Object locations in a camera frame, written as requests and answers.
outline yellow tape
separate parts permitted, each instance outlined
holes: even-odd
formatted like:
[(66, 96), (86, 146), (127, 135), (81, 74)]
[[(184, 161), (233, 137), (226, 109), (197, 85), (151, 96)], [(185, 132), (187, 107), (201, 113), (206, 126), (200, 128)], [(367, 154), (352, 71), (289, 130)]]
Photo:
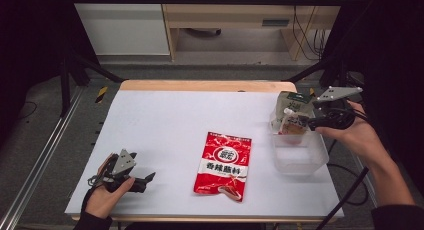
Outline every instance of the yellow tape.
[(315, 97), (315, 90), (313, 88), (309, 88), (309, 96)]
[(96, 103), (101, 103), (103, 101), (103, 97), (105, 96), (107, 91), (107, 87), (102, 87), (99, 91), (99, 94), (97, 94)]

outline white cabinet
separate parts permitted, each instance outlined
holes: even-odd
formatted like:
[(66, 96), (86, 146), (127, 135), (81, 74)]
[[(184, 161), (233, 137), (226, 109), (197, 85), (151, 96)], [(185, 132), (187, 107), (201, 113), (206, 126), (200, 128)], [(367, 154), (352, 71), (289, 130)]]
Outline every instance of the white cabinet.
[(160, 4), (75, 4), (97, 55), (169, 55)]

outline black sleeve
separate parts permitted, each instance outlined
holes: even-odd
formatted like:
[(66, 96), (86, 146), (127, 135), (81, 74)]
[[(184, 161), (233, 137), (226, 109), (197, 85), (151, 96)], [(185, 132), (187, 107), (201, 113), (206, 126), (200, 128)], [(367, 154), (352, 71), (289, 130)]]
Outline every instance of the black sleeve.
[(112, 225), (112, 218), (98, 218), (89, 213), (82, 212), (81, 218), (74, 230), (108, 230)]
[(375, 230), (424, 230), (424, 209), (415, 205), (388, 205), (371, 213)]

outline wooden table edge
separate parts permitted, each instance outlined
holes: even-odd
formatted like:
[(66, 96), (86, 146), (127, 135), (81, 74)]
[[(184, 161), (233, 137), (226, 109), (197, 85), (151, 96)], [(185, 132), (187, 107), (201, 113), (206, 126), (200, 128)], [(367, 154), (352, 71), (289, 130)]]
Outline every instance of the wooden table edge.
[(126, 80), (121, 90), (139, 91), (222, 91), (222, 92), (297, 92), (292, 82), (226, 80)]
[[(72, 215), (73, 220), (78, 221), (79, 215)], [(117, 222), (241, 222), (241, 223), (320, 223), (324, 217), (159, 217), (159, 216), (112, 216), (112, 220)], [(329, 223), (335, 222), (338, 218), (333, 217)]]

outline black pole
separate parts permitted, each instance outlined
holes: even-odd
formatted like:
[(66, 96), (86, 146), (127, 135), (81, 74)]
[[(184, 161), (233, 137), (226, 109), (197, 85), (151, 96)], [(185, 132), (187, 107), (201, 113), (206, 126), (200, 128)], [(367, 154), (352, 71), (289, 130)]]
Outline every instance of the black pole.
[(103, 69), (102, 67), (98, 66), (97, 64), (81, 57), (80, 55), (78, 55), (76, 53), (74, 53), (74, 57), (75, 57), (75, 60), (78, 63), (91, 68), (92, 70), (96, 71), (97, 73), (100, 73), (101, 75), (107, 77), (108, 79), (112, 80), (113, 82), (121, 83), (125, 80), (128, 80), (128, 79), (124, 79), (124, 78), (120, 78), (120, 77), (116, 76), (115, 74)]
[(360, 0), (67, 0), (91, 4), (208, 4), (208, 5), (290, 5), (344, 6), (363, 3)]
[(326, 59), (323, 59), (319, 61), (318, 63), (308, 67), (307, 69), (303, 70), (302, 72), (288, 78), (281, 80), (282, 82), (292, 82), (297, 83), (298, 81), (302, 80), (303, 78), (311, 75), (314, 72), (317, 72), (319, 70), (323, 70), (328, 64), (332, 63), (333, 58), (328, 57)]

